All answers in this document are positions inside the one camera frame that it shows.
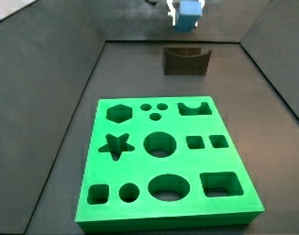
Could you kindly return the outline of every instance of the oval hole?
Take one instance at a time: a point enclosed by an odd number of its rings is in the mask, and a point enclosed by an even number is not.
[[[134,202],[138,199],[139,194],[139,187],[133,183],[125,184],[119,191],[119,196],[122,200],[127,203]]]
[[[155,132],[146,137],[143,146],[146,151],[154,157],[162,158],[169,157],[174,154],[177,149],[177,142],[170,134],[165,132]]]
[[[163,174],[150,181],[149,191],[158,200],[173,202],[187,196],[190,184],[182,176],[177,174]]]

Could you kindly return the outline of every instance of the green foam block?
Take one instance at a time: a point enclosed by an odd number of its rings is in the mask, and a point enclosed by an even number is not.
[[[263,211],[211,97],[99,100],[85,232],[247,224]]]

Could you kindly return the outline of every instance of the rectangular hole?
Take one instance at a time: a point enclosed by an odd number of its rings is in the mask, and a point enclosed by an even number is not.
[[[234,172],[202,173],[201,179],[203,192],[209,197],[241,196],[245,193]]]
[[[214,148],[221,149],[221,148],[229,148],[229,142],[226,140],[226,137],[223,135],[213,135],[210,136],[210,141],[213,143]]]
[[[187,147],[191,150],[205,149],[202,136],[187,136]]]
[[[87,203],[90,205],[106,204],[110,197],[109,185],[93,185],[89,189]]]

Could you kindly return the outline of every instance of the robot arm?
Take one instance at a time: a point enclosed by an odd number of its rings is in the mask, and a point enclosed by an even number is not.
[[[199,0],[199,2],[202,3],[202,9],[203,9],[203,7],[205,7],[205,0]],[[167,0],[167,6],[169,6],[169,8],[170,8],[170,12],[169,12],[169,16],[170,17],[173,17],[173,26],[175,27],[175,14],[177,14],[177,9],[175,9],[175,7],[174,7],[174,0]]]

